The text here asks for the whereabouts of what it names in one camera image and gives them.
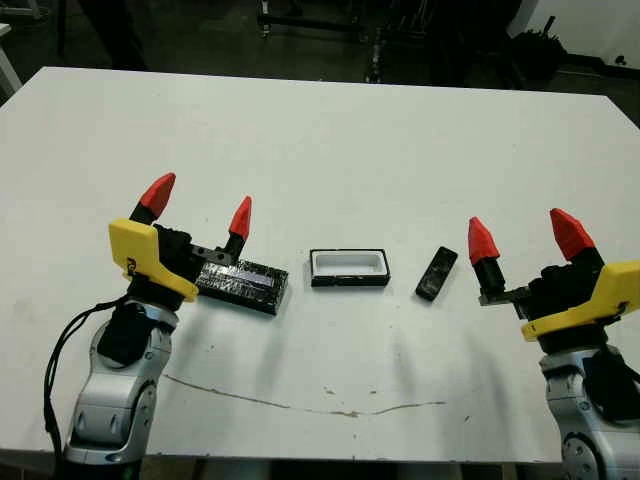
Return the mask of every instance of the table leg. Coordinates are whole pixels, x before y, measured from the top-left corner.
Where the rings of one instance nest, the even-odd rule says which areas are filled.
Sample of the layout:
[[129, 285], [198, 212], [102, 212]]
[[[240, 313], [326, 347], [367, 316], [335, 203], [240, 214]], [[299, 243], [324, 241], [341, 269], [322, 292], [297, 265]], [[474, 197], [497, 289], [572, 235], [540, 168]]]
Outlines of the table leg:
[[7, 55], [4, 53], [4, 50], [0, 46], [0, 87], [7, 93], [10, 97], [14, 93], [16, 93], [20, 87], [22, 87], [22, 82], [18, 78], [16, 71], [13, 69], [11, 62], [7, 58]]

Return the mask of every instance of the brown stain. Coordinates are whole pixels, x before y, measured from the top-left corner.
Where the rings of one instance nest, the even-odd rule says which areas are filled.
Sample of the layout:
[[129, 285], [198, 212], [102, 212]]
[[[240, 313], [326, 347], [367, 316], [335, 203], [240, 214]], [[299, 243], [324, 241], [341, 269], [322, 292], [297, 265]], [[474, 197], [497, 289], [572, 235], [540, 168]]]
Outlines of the brown stain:
[[316, 410], [313, 408], [301, 408], [301, 407], [294, 407], [291, 405], [287, 405], [284, 403], [276, 403], [276, 402], [270, 402], [268, 400], [262, 400], [259, 398], [254, 398], [254, 397], [247, 397], [244, 395], [238, 395], [236, 393], [230, 393], [230, 392], [225, 392], [223, 390], [218, 390], [217, 388], [214, 387], [202, 387], [200, 385], [196, 385], [190, 382], [185, 382], [184, 380], [181, 380], [179, 378], [176, 377], [172, 377], [171, 375], [168, 374], [163, 374], [162, 375], [165, 378], [168, 378], [169, 380], [171, 380], [172, 382], [176, 382], [180, 385], [183, 385], [185, 387], [189, 387], [189, 388], [193, 388], [194, 390], [199, 390], [201, 392], [206, 392], [206, 393], [211, 393], [213, 395], [219, 395], [221, 397], [228, 397], [228, 398], [234, 398], [236, 400], [244, 400], [245, 402], [251, 402], [251, 403], [257, 403], [259, 405], [264, 405], [267, 407], [274, 407], [274, 408], [281, 408], [283, 410], [294, 410], [297, 412], [304, 412], [304, 413], [315, 413], [317, 415], [337, 415], [337, 416], [341, 416], [341, 417], [347, 417], [347, 418], [358, 418], [361, 416], [377, 416], [377, 415], [384, 415], [386, 413], [389, 412], [395, 412], [397, 410], [403, 410], [403, 409], [407, 409], [407, 408], [418, 408], [418, 407], [424, 407], [424, 406], [436, 406], [436, 405], [446, 405], [447, 402], [443, 402], [441, 400], [438, 401], [433, 401], [433, 402], [421, 402], [421, 403], [406, 403], [403, 405], [395, 405], [393, 407], [389, 407], [389, 408], [384, 408], [382, 410], [374, 410], [374, 411], [370, 411], [370, 412], [360, 412], [357, 410], [351, 410], [351, 411], [342, 411], [342, 410]]

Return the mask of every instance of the white tabletop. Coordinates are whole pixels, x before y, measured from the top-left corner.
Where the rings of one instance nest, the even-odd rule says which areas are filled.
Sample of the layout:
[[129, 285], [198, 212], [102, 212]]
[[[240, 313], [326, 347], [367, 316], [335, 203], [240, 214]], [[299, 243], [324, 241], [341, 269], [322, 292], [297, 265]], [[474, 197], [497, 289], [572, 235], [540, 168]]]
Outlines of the white tabletop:
[[[46, 68], [0, 109], [0, 448], [50, 450], [42, 376], [71, 317], [119, 296], [107, 223], [177, 173], [162, 224], [226, 241], [254, 197], [243, 257], [284, 268], [270, 317], [185, 304], [149, 453], [558, 461], [539, 346], [512, 308], [481, 308], [467, 259], [479, 215], [510, 286], [563, 262], [548, 210], [607, 261], [638, 257], [640, 135], [606, 98]], [[460, 258], [428, 305], [436, 249]], [[312, 248], [384, 248], [384, 289], [312, 289]], [[640, 366], [637, 315], [609, 328]], [[92, 318], [55, 387], [66, 428]]]

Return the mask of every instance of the black cable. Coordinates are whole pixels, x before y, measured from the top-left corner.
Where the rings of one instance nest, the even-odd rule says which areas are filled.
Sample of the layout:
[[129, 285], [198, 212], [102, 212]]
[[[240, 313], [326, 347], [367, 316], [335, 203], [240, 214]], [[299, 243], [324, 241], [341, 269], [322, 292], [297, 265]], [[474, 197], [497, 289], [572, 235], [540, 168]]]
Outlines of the black cable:
[[54, 478], [57, 478], [60, 473], [60, 465], [62, 464], [62, 438], [60, 436], [60, 429], [58, 428], [58, 421], [56, 419], [55, 411], [53, 410], [53, 404], [51, 402], [51, 392], [53, 391], [53, 383], [56, 378], [56, 371], [58, 369], [58, 361], [60, 359], [60, 354], [62, 353], [62, 348], [64, 347], [67, 340], [71, 338], [71, 336], [76, 333], [87, 321], [87, 318], [94, 313], [100, 312], [102, 310], [109, 310], [119, 304], [124, 303], [127, 299], [127, 295], [120, 297], [117, 300], [113, 300], [111, 302], [106, 303], [98, 303], [96, 306], [90, 308], [89, 310], [85, 310], [84, 312], [76, 315], [73, 320], [71, 320], [67, 326], [62, 330], [60, 337], [58, 337], [58, 341], [56, 342], [55, 347], [53, 347], [53, 351], [51, 352], [51, 357], [49, 358], [49, 362], [47, 364], [47, 370], [44, 375], [44, 424], [45, 430], [49, 433], [51, 437], [51, 443], [53, 443], [53, 452], [55, 456], [55, 470], [54, 470]]

